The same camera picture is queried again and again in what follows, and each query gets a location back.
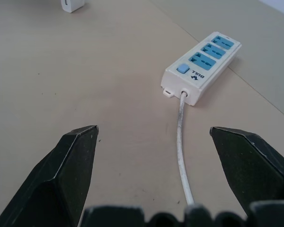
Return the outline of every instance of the blue button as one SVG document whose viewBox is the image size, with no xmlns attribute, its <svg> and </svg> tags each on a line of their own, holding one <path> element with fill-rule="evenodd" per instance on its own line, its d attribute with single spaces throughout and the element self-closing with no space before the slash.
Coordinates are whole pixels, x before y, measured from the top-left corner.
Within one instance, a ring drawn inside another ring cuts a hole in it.
<svg viewBox="0 0 284 227">
<path fill-rule="evenodd" d="M 189 70 L 189 66 L 185 63 L 179 65 L 179 67 L 177 68 L 177 70 L 180 72 L 180 73 L 186 73 L 188 70 Z"/>
</svg>

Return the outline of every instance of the white cable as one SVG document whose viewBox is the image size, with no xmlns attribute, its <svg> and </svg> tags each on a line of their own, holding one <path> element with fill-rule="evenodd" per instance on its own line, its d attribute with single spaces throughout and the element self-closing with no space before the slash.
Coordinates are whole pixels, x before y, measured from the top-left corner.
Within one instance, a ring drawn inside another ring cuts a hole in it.
<svg viewBox="0 0 284 227">
<path fill-rule="evenodd" d="M 184 104 L 186 96 L 187 93 L 183 91 L 180 98 L 180 107 L 179 107 L 178 123 L 177 123 L 177 157 L 178 157 L 178 165 L 179 165 L 180 176 L 181 176 L 186 202 L 188 205 L 191 205 L 194 204 L 194 198 L 193 195 L 191 194 L 191 190 L 189 187 L 188 178 L 185 170 L 183 151 L 182 151 L 182 124 L 183 124 L 183 112 L 184 112 Z"/>
</svg>

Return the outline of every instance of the blue outlet socket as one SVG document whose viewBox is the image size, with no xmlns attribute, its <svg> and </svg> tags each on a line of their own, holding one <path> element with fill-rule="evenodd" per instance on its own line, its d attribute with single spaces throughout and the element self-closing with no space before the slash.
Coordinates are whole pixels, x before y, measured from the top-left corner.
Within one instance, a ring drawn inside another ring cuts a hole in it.
<svg viewBox="0 0 284 227">
<path fill-rule="evenodd" d="M 199 52 L 195 53 L 189 60 L 205 70 L 210 70 L 211 67 L 216 63 L 215 60 L 206 57 Z"/>
<path fill-rule="evenodd" d="M 217 44 L 217 45 L 219 45 L 219 46 L 225 48 L 226 50 L 229 50 L 229 49 L 233 46 L 233 44 L 234 44 L 233 42 L 231 42 L 231 41 L 229 41 L 229 40 L 227 40 L 227 39 L 224 39 L 224 38 L 222 38 L 221 36 L 216 36 L 216 37 L 212 40 L 212 42 L 213 42 L 214 44 Z"/>
<path fill-rule="evenodd" d="M 202 48 L 202 51 L 209 54 L 210 56 L 213 56 L 216 59 L 220 59 L 226 52 L 224 50 L 221 50 L 220 48 L 207 44 Z"/>
</svg>

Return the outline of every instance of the electrical outlet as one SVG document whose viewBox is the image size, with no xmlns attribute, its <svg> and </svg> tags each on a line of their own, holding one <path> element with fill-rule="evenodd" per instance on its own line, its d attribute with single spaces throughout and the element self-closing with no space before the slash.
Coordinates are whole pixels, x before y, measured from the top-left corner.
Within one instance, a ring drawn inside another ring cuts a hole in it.
<svg viewBox="0 0 284 227">
<path fill-rule="evenodd" d="M 200 66 L 205 70 L 210 70 L 211 67 L 216 63 L 213 59 L 206 57 L 205 55 L 197 52 L 189 59 L 193 64 Z"/>
<path fill-rule="evenodd" d="M 227 39 L 224 39 L 223 37 L 217 35 L 213 40 L 212 42 L 214 44 L 217 44 L 219 45 L 220 47 L 223 47 L 225 48 L 226 50 L 229 50 L 232 46 L 233 46 L 233 42 L 227 40 Z"/>
<path fill-rule="evenodd" d="M 224 50 L 221 50 L 220 48 L 212 44 L 206 44 L 206 46 L 202 48 L 202 51 L 209 54 L 210 56 L 213 56 L 216 59 L 220 59 L 226 53 Z"/>
<path fill-rule="evenodd" d="M 212 33 L 165 70 L 161 81 L 163 94 L 180 98 L 185 91 L 185 102 L 195 105 L 241 46 L 240 42 L 219 32 Z"/>
</svg>

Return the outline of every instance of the white power strip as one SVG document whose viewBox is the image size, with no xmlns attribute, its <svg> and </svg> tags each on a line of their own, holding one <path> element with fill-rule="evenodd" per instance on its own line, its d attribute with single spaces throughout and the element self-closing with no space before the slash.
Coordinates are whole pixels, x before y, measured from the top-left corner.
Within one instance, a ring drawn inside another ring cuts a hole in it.
<svg viewBox="0 0 284 227">
<path fill-rule="evenodd" d="M 161 81 L 163 94 L 180 98 L 185 91 L 185 102 L 195 105 L 241 46 L 238 41 L 219 32 L 212 33 L 165 70 Z"/>
</svg>

